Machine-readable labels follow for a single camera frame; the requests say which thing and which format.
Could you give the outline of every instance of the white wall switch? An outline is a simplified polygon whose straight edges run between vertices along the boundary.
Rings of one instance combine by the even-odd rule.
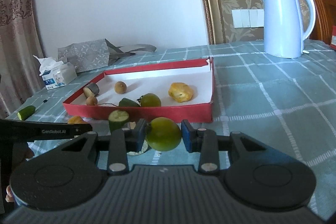
[[[233,19],[233,27],[234,28],[242,28],[242,16],[241,16],[241,10],[236,9],[232,10],[232,19]]]
[[[259,27],[258,25],[258,10],[257,9],[250,9],[250,26],[251,28]]]
[[[243,23],[243,28],[249,28],[250,27],[250,13],[248,9],[241,9],[241,22]]]
[[[258,11],[258,26],[264,26],[264,9],[257,9]]]

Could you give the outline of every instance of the electric kettle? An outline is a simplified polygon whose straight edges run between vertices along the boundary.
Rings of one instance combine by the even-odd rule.
[[[315,26],[316,11],[313,0],[305,0],[310,21],[303,30],[299,0],[262,0],[264,2],[264,51],[268,54],[297,58],[302,55],[304,40]]]

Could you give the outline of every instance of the table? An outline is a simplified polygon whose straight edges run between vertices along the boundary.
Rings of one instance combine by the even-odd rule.
[[[311,167],[317,187],[309,206],[326,219],[336,210],[336,52],[313,40],[306,41],[305,49],[310,53],[299,58],[278,58],[263,52],[262,41],[253,41],[135,55],[82,73],[67,86],[42,89],[21,108],[37,107],[29,121],[67,122],[62,102],[103,70],[214,57],[214,120],[194,126],[213,129],[219,135],[241,131]],[[17,111],[9,118],[17,119],[16,115]],[[110,134],[107,121],[84,120],[100,136]],[[66,141],[36,141],[29,146],[39,155]],[[191,164],[197,168],[199,153],[187,153],[181,142],[169,152],[152,149],[128,158],[130,168],[133,164]],[[102,154],[98,167],[106,168],[106,164],[106,154]],[[230,165],[226,152],[220,152],[220,165],[221,169]]]

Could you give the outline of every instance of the pink curtain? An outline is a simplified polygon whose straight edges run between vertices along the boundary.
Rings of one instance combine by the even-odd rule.
[[[39,63],[43,57],[31,0],[0,0],[0,117],[17,109],[43,87]]]

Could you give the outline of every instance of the green tomato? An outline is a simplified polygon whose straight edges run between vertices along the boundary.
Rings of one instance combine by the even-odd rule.
[[[159,117],[146,127],[148,145],[158,151],[169,151],[176,148],[182,139],[179,126],[171,119]]]
[[[161,106],[161,100],[154,93],[147,93],[141,96],[138,100],[142,107],[155,107]]]

